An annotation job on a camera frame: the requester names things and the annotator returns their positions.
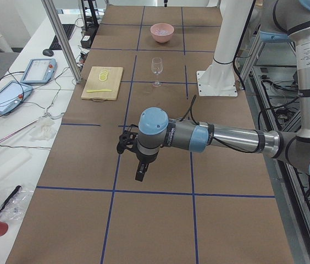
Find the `aluminium frame post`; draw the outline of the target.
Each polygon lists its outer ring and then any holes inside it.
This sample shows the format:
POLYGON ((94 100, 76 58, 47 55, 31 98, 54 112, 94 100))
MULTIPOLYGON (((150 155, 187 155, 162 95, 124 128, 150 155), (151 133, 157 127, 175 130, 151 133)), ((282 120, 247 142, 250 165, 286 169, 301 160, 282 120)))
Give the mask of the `aluminium frame post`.
POLYGON ((75 60, 75 57, 73 55, 73 52, 71 50, 69 40, 67 38, 67 35, 63 29, 61 20, 59 18, 59 15, 57 13, 57 10, 54 6, 54 3, 52 0, 41 0, 42 5, 46 11, 46 14, 51 22, 52 28, 55 32, 55 35, 57 36, 57 39, 59 41, 59 44, 62 48, 64 57, 68 63, 68 66, 74 76, 74 79, 77 84, 81 83, 82 76, 81 72, 79 70, 79 67, 77 65, 77 62, 75 60))

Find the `clear wine glass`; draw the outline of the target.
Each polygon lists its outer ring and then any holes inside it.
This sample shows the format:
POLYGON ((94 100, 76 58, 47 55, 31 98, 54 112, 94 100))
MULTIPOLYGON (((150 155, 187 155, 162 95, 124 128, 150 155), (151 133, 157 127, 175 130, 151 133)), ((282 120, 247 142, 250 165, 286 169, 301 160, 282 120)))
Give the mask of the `clear wine glass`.
POLYGON ((156 57, 152 59, 152 63, 151 63, 151 71, 153 72, 153 74, 156 76, 156 80, 153 83, 153 85, 155 87, 159 87, 160 86, 160 81, 159 81, 159 75, 162 73, 163 71, 163 61, 161 58, 156 57))

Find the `far blue teach pendant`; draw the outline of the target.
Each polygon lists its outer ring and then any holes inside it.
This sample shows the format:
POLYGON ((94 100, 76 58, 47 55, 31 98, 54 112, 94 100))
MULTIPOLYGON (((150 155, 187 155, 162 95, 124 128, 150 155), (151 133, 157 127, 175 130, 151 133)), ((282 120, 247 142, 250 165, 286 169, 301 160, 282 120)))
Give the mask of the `far blue teach pendant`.
POLYGON ((31 59, 24 71, 21 83, 28 85, 40 85, 48 83, 57 69, 54 58, 31 59))

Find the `white crumpled cloth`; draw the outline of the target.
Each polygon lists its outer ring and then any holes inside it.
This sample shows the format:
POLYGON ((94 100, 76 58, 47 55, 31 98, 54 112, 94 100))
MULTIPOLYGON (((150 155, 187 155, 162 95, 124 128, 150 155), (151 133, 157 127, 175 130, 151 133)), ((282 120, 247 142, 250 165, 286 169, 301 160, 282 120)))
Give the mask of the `white crumpled cloth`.
POLYGON ((56 135, 56 130, 53 127, 54 121, 50 117, 41 117, 36 122, 33 131, 30 133, 33 141, 48 141, 56 135))

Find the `blue teach pendant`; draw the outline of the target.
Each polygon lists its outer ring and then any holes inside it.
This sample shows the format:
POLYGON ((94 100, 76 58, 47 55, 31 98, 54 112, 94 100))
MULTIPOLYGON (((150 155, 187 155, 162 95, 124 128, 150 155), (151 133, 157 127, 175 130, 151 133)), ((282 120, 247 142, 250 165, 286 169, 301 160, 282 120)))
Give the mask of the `blue teach pendant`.
POLYGON ((33 87, 17 81, 11 81, 0 90, 0 115, 15 110, 32 93, 33 87))
POLYGON ((31 59, 24 71, 21 83, 28 85, 40 85, 48 83, 57 69, 54 58, 31 59))

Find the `wooden cutting board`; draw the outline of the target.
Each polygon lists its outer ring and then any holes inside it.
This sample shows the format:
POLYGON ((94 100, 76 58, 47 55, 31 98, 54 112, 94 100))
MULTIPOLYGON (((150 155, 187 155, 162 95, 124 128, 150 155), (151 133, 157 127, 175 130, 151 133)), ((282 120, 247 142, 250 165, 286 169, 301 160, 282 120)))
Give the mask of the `wooden cutting board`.
POLYGON ((81 99, 94 101, 116 101, 122 75, 123 67, 92 67, 81 94, 81 99), (99 81, 98 77, 103 69, 107 69, 109 71, 107 80, 99 81), (112 89, 112 92, 87 93, 87 89, 112 89))

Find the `yellow plastic knife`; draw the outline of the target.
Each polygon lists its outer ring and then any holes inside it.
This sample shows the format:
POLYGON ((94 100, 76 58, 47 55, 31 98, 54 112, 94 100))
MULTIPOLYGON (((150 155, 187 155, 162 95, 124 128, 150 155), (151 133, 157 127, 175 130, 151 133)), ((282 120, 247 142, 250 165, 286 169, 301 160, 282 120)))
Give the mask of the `yellow plastic knife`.
POLYGON ((96 93, 96 92, 112 92, 112 89, 87 89, 87 93, 96 93))

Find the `grey computer mouse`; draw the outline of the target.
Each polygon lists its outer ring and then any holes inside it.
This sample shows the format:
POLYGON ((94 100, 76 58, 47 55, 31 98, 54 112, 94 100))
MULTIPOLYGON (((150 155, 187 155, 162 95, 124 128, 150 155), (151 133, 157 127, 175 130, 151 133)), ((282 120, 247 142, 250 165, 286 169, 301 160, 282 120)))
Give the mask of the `grey computer mouse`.
POLYGON ((54 52, 51 49, 44 49, 42 51, 42 54, 47 57, 52 57, 54 55, 54 52))

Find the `near blue teach pendant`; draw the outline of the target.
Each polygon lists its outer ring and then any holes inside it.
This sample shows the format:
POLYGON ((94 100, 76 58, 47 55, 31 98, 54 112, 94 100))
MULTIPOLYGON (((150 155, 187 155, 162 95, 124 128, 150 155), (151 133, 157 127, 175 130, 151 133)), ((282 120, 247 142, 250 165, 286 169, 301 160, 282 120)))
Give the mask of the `near blue teach pendant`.
POLYGON ((32 93, 33 87, 17 81, 11 81, 0 90, 0 115, 15 110, 32 93))

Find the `pink bowl of ice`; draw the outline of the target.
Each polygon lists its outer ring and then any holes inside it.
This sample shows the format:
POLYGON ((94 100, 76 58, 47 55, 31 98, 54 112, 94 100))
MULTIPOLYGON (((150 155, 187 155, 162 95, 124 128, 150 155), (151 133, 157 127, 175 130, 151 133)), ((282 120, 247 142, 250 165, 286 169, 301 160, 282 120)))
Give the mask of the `pink bowl of ice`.
POLYGON ((175 29, 167 23, 154 24, 150 28, 153 39, 158 43, 166 43, 173 37, 175 29))

